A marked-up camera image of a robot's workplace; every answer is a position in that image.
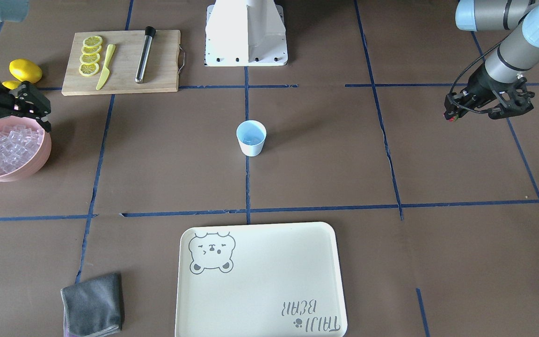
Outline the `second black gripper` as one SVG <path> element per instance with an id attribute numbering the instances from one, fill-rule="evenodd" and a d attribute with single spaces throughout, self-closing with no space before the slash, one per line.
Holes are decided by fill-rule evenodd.
<path id="1" fill-rule="evenodd" d="M 478 68 L 471 74 L 464 89 L 455 92 L 455 85 L 452 85 L 444 99 L 444 118 L 448 121 L 449 118 L 457 116 L 459 119 L 468 112 L 487 114 L 488 109 L 480 108 L 497 101 L 489 87 L 492 81 L 497 80 L 490 77 L 485 68 Z"/>

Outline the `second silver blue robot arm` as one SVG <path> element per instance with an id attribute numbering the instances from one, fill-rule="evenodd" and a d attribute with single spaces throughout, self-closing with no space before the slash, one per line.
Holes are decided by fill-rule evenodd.
<path id="1" fill-rule="evenodd" d="M 481 66 L 464 89 L 445 96 L 445 119 L 473 112 L 497 120 L 531 111 L 535 94 L 525 73 L 539 63 L 539 0 L 460 0 L 455 22 L 460 30 L 509 34 L 478 57 Z"/>

